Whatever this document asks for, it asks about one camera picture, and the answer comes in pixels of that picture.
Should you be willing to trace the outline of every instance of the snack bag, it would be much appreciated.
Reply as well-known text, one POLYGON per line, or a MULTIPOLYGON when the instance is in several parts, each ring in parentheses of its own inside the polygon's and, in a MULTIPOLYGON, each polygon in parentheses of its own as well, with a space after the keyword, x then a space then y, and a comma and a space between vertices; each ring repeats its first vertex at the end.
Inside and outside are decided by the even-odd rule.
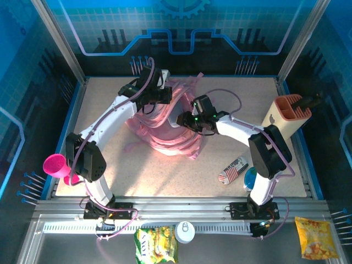
POLYGON ((137 264, 156 264, 177 259, 175 226, 140 228, 134 234, 137 264))
POLYGON ((326 260, 338 258, 330 232, 330 223, 295 217, 302 258, 326 260))

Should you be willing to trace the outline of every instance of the black base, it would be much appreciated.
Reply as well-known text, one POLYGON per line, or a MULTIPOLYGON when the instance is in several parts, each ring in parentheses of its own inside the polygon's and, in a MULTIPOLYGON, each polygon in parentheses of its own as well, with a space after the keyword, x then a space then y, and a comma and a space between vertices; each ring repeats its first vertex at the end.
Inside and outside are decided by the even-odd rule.
POLYGON ((231 214, 231 220, 269 220, 272 218, 271 212, 275 220, 280 219, 279 210, 275 202, 271 202, 267 208, 268 210, 259 212, 255 217, 252 217, 246 202, 232 202, 229 205, 229 212, 231 214))
MULTIPOLYGON (((107 207, 113 209, 127 209, 133 208, 133 203, 131 202, 110 202, 107 207)), ((132 219, 132 212, 113 212, 107 211, 100 207, 96 203, 89 201, 86 204, 83 219, 98 219, 99 217, 104 217, 106 219, 132 219)))

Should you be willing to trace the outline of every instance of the pink plastic cup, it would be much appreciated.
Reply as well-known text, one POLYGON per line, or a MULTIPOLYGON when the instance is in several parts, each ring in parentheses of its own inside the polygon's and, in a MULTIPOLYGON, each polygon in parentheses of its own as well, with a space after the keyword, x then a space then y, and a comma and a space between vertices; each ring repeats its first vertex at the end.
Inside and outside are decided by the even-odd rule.
MULTIPOLYGON (((64 178, 64 182, 69 185, 69 176, 71 168, 66 164, 66 158, 61 154, 53 154, 47 157, 43 163, 43 170, 45 173, 54 178, 64 178)), ((79 182, 77 174, 73 174, 72 183, 79 182)))

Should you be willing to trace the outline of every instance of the gear logo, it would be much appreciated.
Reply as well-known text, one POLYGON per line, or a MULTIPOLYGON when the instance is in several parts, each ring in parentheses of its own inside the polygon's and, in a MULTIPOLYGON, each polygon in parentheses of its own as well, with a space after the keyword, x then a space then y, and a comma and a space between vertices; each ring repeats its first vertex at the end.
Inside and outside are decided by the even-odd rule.
POLYGON ((204 11, 204 6, 210 4, 210 0, 158 0, 156 5, 165 15, 172 18, 191 18, 191 15, 198 15, 198 11, 204 11))

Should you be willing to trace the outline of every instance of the glass panel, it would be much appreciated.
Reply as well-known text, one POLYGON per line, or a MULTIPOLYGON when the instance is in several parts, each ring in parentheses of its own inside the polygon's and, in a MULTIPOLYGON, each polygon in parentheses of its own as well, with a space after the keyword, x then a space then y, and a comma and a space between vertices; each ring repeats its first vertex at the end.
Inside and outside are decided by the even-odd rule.
POLYGON ((76 80, 30 1, 0 1, 0 36, 0 263, 8 264, 43 189, 24 173, 45 179, 76 80))
POLYGON ((86 75, 277 75, 315 1, 47 1, 86 75))
POLYGON ((330 2, 287 78, 291 94, 312 100, 309 104, 313 115, 302 132, 324 197, 332 212, 346 207, 349 213, 352 211, 351 12, 351 1, 330 2))

